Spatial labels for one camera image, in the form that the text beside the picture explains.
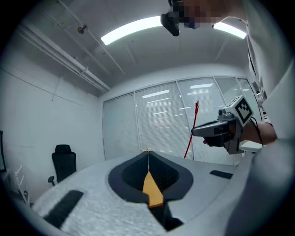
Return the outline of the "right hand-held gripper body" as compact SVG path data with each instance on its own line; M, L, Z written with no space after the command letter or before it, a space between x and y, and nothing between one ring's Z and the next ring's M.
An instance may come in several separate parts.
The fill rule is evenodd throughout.
M236 121L236 138L233 140L230 133L224 133L214 137L204 137L207 145L211 147L225 148L229 154L240 154L243 151L240 149L240 139L243 134L243 129L253 116L253 110L250 108L246 98L241 95L232 100L223 109L218 111L217 120Z

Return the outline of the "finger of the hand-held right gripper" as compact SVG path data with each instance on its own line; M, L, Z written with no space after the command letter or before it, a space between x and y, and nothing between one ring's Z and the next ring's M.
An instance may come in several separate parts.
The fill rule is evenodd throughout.
M229 132L228 121L215 120L199 126L191 130L193 136L198 137L214 137Z

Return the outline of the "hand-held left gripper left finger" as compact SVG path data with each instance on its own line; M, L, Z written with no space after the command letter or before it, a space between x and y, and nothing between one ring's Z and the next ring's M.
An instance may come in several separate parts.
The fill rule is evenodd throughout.
M143 192L146 152L75 172L45 192L33 210L70 236L161 236Z

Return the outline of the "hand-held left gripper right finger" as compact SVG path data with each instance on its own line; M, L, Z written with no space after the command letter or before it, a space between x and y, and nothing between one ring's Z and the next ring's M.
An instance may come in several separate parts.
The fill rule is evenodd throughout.
M236 167L151 152L149 170L164 201L152 214L161 224L185 224L217 198Z

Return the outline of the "red pole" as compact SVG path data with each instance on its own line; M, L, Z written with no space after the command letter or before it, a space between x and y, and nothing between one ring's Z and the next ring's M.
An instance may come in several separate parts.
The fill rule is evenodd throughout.
M193 122L193 129L195 128L195 125L196 125L196 119L197 119L197 115L198 115L198 110L199 110L199 100L195 103L195 117L194 117L194 122ZM185 155L184 155L184 159L186 159L186 157L187 157L189 147L190 147L191 142L192 142L192 137L193 137L193 133L191 131L191 135L190 135L189 143L188 143Z

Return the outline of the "person's right forearm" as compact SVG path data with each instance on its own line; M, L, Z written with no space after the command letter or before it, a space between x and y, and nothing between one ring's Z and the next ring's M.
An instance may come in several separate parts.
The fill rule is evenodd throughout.
M277 139L274 127L269 122L258 122L257 124L253 121L249 121L244 129L241 136L241 141L252 141L261 145L267 145L274 142Z

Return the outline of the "person's right hand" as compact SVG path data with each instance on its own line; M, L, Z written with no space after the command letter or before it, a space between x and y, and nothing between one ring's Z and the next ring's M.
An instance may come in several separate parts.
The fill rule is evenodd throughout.
M236 121L232 121L229 123L229 133L230 133L231 139L233 140L236 138L236 127L237 127Z

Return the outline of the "glass partition with blinds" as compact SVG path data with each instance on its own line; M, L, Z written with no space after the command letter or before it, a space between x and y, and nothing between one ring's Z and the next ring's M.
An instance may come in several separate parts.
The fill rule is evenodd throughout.
M196 126L213 121L218 110L244 95L254 117L263 120L257 95L245 78L204 77L147 87L103 104L103 147L106 160L151 149L184 158L199 100ZM237 165L241 154L209 147L201 137L192 137L187 159L222 165Z

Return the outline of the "person's white shirt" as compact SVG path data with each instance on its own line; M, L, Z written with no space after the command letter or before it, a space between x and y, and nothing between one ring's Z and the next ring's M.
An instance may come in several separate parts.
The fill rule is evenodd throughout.
M274 17L258 0L242 2L259 104L279 139L295 139L295 54Z

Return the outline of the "black office chair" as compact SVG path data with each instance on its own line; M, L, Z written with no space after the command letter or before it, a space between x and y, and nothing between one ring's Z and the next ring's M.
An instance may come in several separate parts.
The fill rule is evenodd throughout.
M70 145L59 144L52 153L52 161L56 173L56 182L60 183L77 171L76 154Z

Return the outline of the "white metal rack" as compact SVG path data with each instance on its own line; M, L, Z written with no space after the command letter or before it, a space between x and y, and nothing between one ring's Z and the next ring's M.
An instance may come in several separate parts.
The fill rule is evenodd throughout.
M19 169L14 172L15 183L18 193L23 199L24 203L30 206L30 191L28 188L27 180L23 172L23 166L20 165Z

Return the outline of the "black monitor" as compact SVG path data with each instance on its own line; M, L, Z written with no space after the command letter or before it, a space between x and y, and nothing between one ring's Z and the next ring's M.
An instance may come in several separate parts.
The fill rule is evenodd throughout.
M0 173L6 172L6 164L3 151L3 131L0 130Z

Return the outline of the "white ceiling pipe run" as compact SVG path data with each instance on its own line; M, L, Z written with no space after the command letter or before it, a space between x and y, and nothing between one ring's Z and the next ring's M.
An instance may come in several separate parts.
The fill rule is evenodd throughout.
M35 26L31 24L20 24L17 27L17 30L26 40L35 44L37 48L43 50L58 63L81 77L83 80L92 84L100 91L105 93L110 90L110 87L92 73L88 67L85 67L74 59L74 57L69 55L63 48L58 46Z

